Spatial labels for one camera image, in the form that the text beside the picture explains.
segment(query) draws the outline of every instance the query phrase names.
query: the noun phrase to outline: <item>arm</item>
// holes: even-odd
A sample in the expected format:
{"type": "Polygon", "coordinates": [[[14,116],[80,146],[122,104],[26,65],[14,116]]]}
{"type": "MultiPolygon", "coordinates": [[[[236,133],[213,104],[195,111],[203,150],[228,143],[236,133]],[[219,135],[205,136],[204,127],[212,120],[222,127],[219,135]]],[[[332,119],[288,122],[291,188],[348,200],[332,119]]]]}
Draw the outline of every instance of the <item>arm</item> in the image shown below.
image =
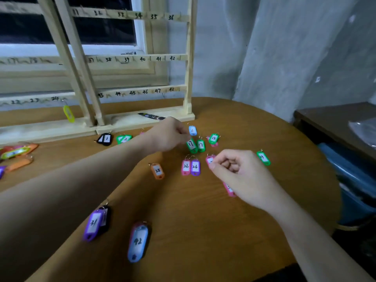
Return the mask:
{"type": "Polygon", "coordinates": [[[190,139],[167,118],[129,142],[23,182],[0,194],[0,273],[24,281],[144,157],[190,139]]]}
{"type": "Polygon", "coordinates": [[[278,184],[251,151],[223,150],[210,169],[282,227],[308,281],[374,281],[278,184]]]}

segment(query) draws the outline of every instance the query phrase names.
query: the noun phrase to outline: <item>round table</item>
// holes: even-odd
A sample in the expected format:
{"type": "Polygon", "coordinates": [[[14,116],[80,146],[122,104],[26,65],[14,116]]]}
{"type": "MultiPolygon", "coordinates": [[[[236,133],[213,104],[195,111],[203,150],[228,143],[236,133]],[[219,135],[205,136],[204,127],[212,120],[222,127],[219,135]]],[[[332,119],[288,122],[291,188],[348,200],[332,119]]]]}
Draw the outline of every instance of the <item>round table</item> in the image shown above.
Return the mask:
{"type": "MultiPolygon", "coordinates": [[[[181,99],[165,99],[105,104],[104,110],[178,105],[181,99]]],[[[329,162],[304,134],[273,114],[231,100],[193,98],[193,112],[197,119],[189,125],[195,125],[199,136],[221,136],[218,147],[205,140],[207,151],[196,155],[201,175],[181,175],[182,160],[189,153],[186,146],[148,156],[109,196],[110,229],[92,242],[82,241],[83,222],[29,281],[253,281],[294,263],[275,220],[229,197],[209,170],[207,153],[225,148],[262,149],[271,161],[267,168],[281,186],[333,232],[340,217],[338,182],[329,162]],[[155,180],[150,171],[148,163],[157,162],[166,174],[163,180],[155,180]],[[129,235],[137,221],[149,222],[152,234],[145,257],[131,264],[129,235]]],[[[61,111],[51,108],[52,118],[54,113],[61,111]]],[[[124,133],[136,136],[140,131],[124,133]]],[[[93,142],[97,137],[41,144],[33,153],[34,163],[2,179],[2,189],[108,148],[93,142]]]]}

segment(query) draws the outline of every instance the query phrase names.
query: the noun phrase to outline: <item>plastic bag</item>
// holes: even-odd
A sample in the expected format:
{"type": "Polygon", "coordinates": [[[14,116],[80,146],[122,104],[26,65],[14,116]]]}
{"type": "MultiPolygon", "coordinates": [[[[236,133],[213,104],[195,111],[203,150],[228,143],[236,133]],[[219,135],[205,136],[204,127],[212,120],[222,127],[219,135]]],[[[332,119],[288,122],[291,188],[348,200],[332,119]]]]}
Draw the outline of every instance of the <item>plastic bag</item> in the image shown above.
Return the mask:
{"type": "Polygon", "coordinates": [[[376,118],[349,122],[349,127],[362,141],[376,149],[376,118]]]}

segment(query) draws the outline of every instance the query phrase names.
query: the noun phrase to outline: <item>wooden post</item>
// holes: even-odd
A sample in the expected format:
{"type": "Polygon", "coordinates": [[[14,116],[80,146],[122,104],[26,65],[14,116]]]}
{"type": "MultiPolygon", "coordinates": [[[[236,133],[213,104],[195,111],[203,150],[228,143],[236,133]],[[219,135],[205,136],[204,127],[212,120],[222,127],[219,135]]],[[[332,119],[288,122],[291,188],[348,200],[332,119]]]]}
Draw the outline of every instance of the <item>wooden post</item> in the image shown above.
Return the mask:
{"type": "Polygon", "coordinates": [[[40,8],[42,9],[44,19],[50,30],[52,39],[58,49],[60,58],[67,70],[69,82],[73,88],[73,91],[78,99],[82,113],[85,119],[85,124],[88,127],[94,126],[94,116],[89,108],[89,103],[87,101],[85,90],[82,86],[80,76],[78,74],[77,68],[73,62],[72,55],[69,51],[67,41],[64,36],[63,28],[61,27],[58,13],[55,10],[54,3],[52,0],[38,0],[40,8]]]}
{"type": "Polygon", "coordinates": [[[187,46],[186,54],[188,60],[185,64],[185,85],[187,91],[184,97],[184,111],[187,114],[192,113],[192,83],[193,83],[193,57],[194,57],[194,40],[196,34],[196,17],[197,17],[197,0],[189,0],[188,15],[190,17],[187,23],[187,46]]]}
{"type": "Polygon", "coordinates": [[[97,97],[97,91],[94,85],[91,72],[89,70],[89,66],[87,64],[87,60],[86,60],[86,57],[82,48],[80,38],[78,36],[76,25],[71,15],[71,10],[70,10],[68,0],[55,0],[55,3],[56,3],[56,6],[58,7],[58,11],[60,13],[61,20],[63,21],[65,31],[68,35],[68,39],[72,46],[77,64],[81,70],[83,82],[85,83],[85,86],[88,91],[89,97],[91,99],[94,111],[96,113],[98,125],[104,126],[105,121],[102,115],[100,102],[97,97]]]}

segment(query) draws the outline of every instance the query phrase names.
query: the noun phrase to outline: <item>window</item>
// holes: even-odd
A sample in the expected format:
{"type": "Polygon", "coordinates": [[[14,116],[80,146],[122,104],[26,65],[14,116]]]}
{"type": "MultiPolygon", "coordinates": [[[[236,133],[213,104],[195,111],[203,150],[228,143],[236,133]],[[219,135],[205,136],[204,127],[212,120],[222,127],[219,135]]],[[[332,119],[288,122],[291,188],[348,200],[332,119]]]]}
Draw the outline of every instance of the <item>window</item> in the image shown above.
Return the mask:
{"type": "MultiPolygon", "coordinates": [[[[2,2],[35,3],[36,0],[0,0],[2,2]]],[[[72,7],[164,11],[164,0],[68,0],[72,7]]],[[[82,47],[87,55],[121,55],[166,53],[166,28],[153,23],[129,19],[74,18],[82,47]]],[[[10,14],[0,10],[0,57],[58,56],[43,15],[10,14]]],[[[98,88],[167,85],[165,63],[134,63],[106,69],[89,65],[98,88]]],[[[65,69],[50,65],[0,65],[0,93],[47,90],[71,90],[65,69]]]]}

